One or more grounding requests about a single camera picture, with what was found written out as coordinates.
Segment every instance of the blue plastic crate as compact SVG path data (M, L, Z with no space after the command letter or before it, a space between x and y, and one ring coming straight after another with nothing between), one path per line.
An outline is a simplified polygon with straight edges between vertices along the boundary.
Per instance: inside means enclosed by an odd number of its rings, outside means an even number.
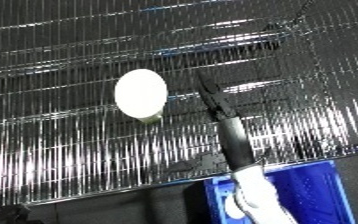
M266 176L300 224L355 223L333 161L284 167ZM251 224L248 218L232 219L225 212L224 201L234 188L229 176L206 180L205 187L214 224Z

